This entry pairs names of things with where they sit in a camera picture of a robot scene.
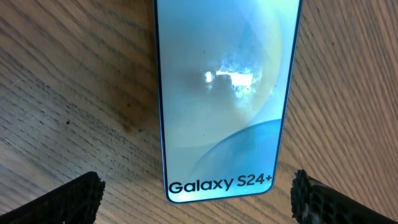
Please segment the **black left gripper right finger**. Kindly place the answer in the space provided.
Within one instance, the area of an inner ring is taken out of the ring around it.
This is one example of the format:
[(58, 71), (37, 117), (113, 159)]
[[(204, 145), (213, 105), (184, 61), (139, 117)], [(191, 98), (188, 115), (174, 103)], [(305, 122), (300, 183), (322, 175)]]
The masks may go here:
[(299, 224), (397, 224), (396, 221), (307, 175), (294, 173), (292, 218)]

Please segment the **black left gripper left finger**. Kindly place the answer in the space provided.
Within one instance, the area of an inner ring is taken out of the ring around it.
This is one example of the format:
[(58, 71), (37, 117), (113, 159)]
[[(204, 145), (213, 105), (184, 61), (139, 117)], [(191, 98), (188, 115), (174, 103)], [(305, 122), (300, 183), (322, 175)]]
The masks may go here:
[(1, 224), (93, 224), (105, 189), (96, 172), (80, 177), (1, 215)]

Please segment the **blue Galaxy smartphone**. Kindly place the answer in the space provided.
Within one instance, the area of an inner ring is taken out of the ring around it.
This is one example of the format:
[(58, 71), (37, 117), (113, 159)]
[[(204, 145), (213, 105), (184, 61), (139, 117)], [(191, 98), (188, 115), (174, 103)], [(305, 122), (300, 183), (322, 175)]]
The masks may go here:
[(156, 0), (165, 196), (190, 203), (274, 185), (301, 0)]

